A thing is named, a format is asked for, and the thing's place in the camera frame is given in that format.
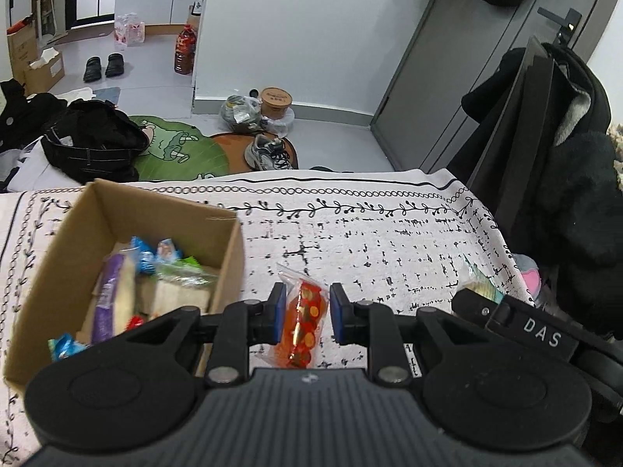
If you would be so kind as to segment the green cookie snack packet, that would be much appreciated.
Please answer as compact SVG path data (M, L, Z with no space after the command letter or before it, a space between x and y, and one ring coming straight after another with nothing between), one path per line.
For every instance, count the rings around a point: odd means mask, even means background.
M471 263L466 256L461 256L460 265L458 268L458 287L457 290L470 290L474 293L482 296L483 298L491 300L499 304L504 298L504 293L489 277L486 277L484 272Z

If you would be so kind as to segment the orange candy snack packet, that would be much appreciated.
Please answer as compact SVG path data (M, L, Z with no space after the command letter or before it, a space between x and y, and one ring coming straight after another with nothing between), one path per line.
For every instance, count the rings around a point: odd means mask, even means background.
M283 265L278 266L278 275L286 287L281 339L259 357L271 367L308 369L320 345L328 289L317 279Z

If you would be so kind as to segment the purple wafer snack pack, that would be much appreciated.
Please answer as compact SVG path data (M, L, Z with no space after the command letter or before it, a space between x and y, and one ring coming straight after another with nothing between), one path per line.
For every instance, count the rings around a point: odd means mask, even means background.
M101 271L92 323L91 343L122 334L134 316L136 256L132 250L110 255Z

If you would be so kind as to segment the pink grey plush toy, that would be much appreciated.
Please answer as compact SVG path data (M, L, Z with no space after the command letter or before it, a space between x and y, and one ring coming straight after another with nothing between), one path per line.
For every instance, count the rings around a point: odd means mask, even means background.
M537 263L531 257L522 254L514 254L513 258L531 299L537 302L540 290L542 290L542 280Z

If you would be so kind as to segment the clear wrapped cracker pack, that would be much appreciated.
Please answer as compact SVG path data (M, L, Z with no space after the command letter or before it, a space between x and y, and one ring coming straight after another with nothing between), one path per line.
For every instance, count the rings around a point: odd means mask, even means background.
M153 320L183 307L207 312L218 277L194 263L178 260L156 263L151 282L153 290L148 294L147 315Z

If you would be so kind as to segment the blue snack packet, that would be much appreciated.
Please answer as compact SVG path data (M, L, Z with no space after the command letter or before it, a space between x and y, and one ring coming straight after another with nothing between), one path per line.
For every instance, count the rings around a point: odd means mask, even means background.
M162 239L155 248L137 236L130 241L130 249L136 256L136 268L140 274L152 275L160 263L175 263L181 260L181 253L170 238Z

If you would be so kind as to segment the white patterned table cloth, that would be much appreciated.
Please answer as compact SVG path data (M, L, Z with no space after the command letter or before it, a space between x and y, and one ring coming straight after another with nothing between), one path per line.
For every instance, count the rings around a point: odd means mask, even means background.
M490 212L450 173L281 172L191 183L92 183L1 201L1 461L38 448L22 394L48 342L86 337L107 256L138 236L171 239L218 279L209 308L264 299L286 267L412 313L448 309L474 265L528 299Z

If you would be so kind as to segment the black coat on rack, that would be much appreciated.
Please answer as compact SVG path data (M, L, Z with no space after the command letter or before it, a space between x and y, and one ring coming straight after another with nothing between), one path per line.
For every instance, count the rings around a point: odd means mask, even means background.
M574 51L510 49L461 100L477 123L448 169L532 258L556 311L622 336L622 165L607 95Z

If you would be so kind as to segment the grey sneaker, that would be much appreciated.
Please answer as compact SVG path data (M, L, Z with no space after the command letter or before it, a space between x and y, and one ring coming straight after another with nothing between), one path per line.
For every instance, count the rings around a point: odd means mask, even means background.
M244 151L248 167L255 171L291 170L290 156L279 137L269 138L257 134Z

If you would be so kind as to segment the green dinosaur floor mat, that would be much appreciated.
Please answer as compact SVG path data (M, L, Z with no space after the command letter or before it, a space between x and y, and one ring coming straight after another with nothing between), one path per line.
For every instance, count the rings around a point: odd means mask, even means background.
M134 162L140 181L192 181L229 174L223 148L196 126L147 115L130 119L150 141Z

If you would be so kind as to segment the clear plastic bag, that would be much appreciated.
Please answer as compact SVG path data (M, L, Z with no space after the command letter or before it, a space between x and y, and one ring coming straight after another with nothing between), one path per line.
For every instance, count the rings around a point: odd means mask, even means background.
M255 97L229 96L220 108L220 116L233 133L250 134L262 129L261 102Z

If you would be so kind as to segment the black clothes pile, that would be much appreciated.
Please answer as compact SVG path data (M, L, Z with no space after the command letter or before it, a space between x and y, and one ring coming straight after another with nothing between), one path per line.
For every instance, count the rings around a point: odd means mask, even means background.
M95 179L133 183L136 159L149 147L139 125L111 102L97 99L69 104L46 125L40 142L49 164L81 184Z

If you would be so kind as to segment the brown lidded cup container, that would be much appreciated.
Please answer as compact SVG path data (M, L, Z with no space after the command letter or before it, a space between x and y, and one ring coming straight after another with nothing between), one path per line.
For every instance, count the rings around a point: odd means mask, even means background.
M288 107L292 104L291 95L284 89L270 86L262 89L260 93L261 113L270 119L281 119L284 117Z

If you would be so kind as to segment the grey door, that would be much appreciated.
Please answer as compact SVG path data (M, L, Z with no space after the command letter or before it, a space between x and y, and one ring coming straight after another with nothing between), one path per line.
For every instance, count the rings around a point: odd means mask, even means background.
M371 130L397 171L445 167L476 128L461 98L489 78L504 53L530 39L556 43L559 27L539 7L582 14L569 43L583 60L595 50L618 0L431 0L372 119Z

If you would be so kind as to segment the right black slipper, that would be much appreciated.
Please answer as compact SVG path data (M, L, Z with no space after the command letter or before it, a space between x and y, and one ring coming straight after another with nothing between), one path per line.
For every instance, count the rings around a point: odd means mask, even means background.
M104 74L107 78L119 77L125 72L125 59L121 53L112 53Z

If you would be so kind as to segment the black slipper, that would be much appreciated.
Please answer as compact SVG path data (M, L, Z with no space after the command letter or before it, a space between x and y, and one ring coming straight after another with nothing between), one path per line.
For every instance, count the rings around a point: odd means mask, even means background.
M91 83L99 81L102 77L101 60L99 57L94 56L86 61L86 68L83 73L83 81Z
M119 77L125 72L125 59L121 53L112 53L104 74L107 78Z

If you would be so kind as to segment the left black slipper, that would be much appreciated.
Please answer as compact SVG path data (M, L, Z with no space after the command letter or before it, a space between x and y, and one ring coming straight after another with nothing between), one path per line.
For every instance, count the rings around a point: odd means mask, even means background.
M83 73L83 81L91 83L99 81L102 77L101 60L99 57L94 56L86 61L86 68Z

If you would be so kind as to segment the red oil bottle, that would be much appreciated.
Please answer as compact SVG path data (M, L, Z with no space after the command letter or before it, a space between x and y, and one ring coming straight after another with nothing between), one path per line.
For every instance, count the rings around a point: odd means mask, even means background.
M174 71L181 75L189 75L193 71L196 46L194 28L186 24L178 34L175 43Z

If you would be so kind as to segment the small cardboard box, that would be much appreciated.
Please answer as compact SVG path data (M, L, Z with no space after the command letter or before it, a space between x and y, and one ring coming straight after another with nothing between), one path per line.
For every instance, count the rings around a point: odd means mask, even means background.
M54 47L45 49L41 57L31 62L25 70L28 93L49 92L64 77L64 63L61 51Z

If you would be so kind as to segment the water bottle pack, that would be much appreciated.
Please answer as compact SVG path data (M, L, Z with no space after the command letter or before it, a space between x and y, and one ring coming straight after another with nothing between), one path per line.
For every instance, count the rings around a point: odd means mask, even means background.
M126 49L145 42L145 22L135 13L127 13L115 17L114 41L116 49Z

